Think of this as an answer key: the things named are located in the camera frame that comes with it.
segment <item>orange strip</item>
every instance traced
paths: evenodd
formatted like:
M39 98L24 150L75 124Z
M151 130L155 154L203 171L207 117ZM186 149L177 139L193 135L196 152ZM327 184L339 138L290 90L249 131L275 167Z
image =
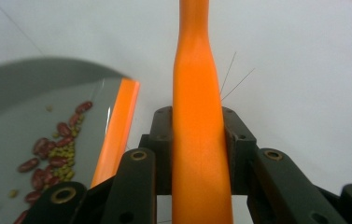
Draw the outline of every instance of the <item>orange strip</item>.
M180 0L174 67L173 223L232 223L232 198L208 0Z
M117 173L126 148L139 86L138 82L128 78L123 78L120 83L91 188Z

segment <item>orange spoon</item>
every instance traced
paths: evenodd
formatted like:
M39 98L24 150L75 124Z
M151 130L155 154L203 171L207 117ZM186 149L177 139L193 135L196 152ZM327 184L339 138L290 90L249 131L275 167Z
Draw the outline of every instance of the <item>orange spoon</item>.
M173 223L232 223L218 78L207 31L208 0L180 0L174 67Z

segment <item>gray plate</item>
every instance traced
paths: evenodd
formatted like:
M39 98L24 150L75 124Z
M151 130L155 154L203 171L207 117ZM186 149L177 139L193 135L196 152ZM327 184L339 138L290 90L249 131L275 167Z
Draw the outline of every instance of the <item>gray plate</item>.
M68 59L36 59L0 66L0 223L11 223L29 206L32 172L17 167L31 159L35 141L51 138L82 102L93 101L76 140L74 181L89 186L105 138L122 75L103 66ZM48 165L41 161L41 168ZM8 198L11 189L18 197Z

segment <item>pile of beans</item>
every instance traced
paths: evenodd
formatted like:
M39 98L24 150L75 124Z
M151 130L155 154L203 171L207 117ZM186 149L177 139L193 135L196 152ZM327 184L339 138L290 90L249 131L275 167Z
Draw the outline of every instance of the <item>pile of beans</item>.
M57 124L57 131L52 134L55 140L49 140L46 137L38 139L33 147L35 156L18 167L20 173L28 173L34 170L31 178L34 190L24 197L24 200L30 206L39 199L47 188L64 181L70 181L73 178L75 174L73 171L76 152L75 139L80 132L85 117L83 113L90 108L92 108L91 101L77 106L75 113L68 120L68 124L65 122ZM49 164L45 169L36 168L42 161L48 161ZM27 212L28 210L22 212L14 224L22 223Z

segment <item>orange handle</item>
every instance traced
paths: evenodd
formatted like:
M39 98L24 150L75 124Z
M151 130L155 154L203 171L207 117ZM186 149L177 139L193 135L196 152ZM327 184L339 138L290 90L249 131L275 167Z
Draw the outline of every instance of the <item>orange handle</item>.
M173 223L232 223L232 200L208 0L180 0L174 67Z

